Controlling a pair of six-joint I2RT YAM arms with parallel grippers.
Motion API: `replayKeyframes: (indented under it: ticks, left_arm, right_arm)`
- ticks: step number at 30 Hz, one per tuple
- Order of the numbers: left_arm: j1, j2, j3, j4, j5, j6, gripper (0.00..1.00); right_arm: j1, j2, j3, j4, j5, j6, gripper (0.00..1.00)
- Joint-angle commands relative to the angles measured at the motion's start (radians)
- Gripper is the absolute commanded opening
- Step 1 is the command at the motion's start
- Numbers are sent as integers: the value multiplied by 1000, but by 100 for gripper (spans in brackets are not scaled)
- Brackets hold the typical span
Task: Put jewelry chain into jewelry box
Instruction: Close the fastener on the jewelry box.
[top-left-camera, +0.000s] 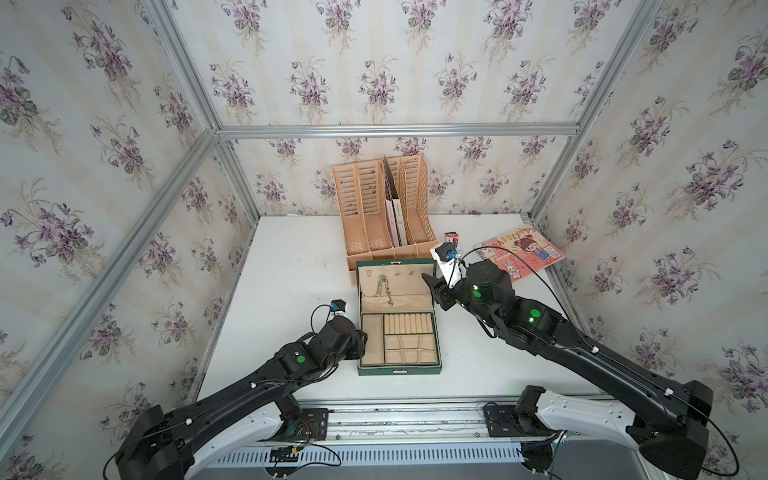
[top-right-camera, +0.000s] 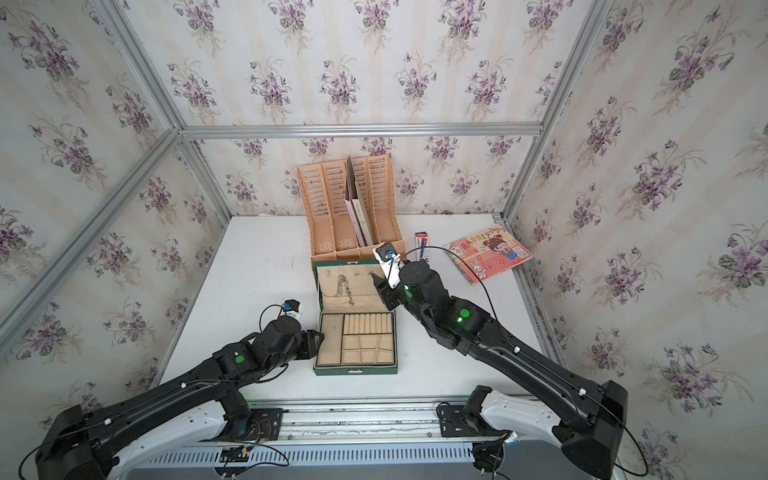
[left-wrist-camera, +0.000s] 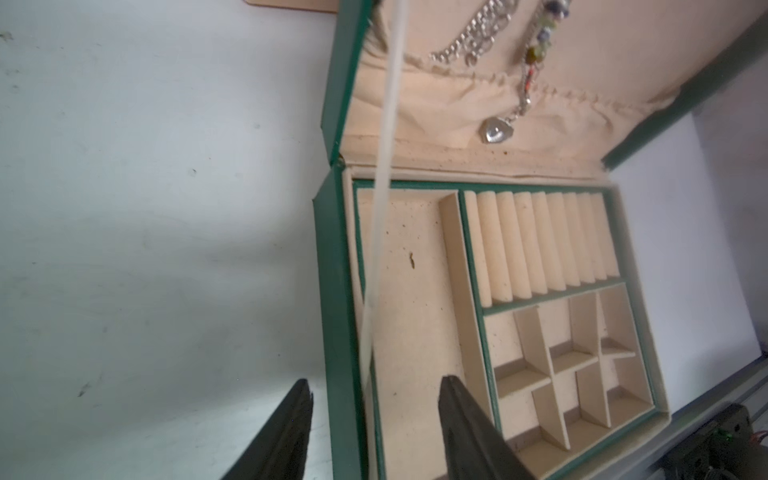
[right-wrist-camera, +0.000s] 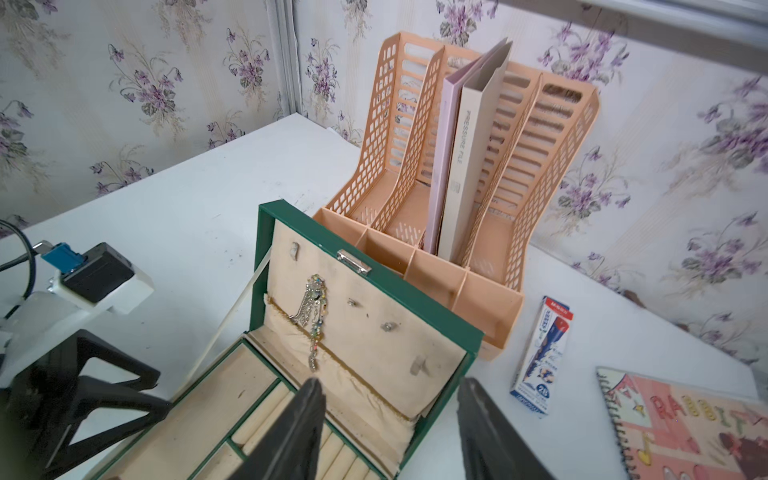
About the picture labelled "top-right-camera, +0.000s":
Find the green jewelry box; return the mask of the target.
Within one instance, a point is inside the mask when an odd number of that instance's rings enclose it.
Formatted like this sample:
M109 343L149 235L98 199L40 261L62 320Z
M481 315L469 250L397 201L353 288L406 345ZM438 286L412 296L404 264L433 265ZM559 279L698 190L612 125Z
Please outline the green jewelry box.
M394 375L398 372L396 315L381 303L371 274L374 260L318 261L319 330L324 340L313 371L319 376Z

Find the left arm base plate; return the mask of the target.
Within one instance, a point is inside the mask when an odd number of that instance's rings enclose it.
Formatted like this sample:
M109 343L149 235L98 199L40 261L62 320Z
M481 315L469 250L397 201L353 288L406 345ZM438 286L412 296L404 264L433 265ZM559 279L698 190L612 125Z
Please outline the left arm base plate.
M241 442L276 441L279 437L284 410L281 408L251 409L244 420L237 420L227 430L227 440Z

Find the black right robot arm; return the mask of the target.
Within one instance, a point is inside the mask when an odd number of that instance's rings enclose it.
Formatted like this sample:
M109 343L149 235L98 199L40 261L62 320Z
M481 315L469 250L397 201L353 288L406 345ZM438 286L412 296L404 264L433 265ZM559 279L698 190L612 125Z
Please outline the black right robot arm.
M612 477L629 433L623 386L598 384L550 360L491 313L451 295L424 261L384 262L381 268L371 281L387 309L404 307L438 345L492 367L533 395L520 400L477 386L464 409L474 428L545 441L586 474Z

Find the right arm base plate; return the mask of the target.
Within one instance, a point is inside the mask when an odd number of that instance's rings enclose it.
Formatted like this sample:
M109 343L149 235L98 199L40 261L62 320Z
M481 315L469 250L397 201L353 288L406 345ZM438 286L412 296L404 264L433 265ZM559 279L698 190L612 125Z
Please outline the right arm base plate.
M464 405L440 402L435 408L442 438L501 437L504 431L496 430L481 417L468 413Z

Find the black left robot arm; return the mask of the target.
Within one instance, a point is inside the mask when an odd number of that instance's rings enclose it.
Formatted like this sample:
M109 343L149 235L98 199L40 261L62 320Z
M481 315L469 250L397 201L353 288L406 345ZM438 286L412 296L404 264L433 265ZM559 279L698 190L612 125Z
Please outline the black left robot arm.
M224 430L240 439L251 423L241 388L293 360L316 357L323 339L282 315L140 395L90 412L79 405L64 410L27 458L40 479L120 479Z

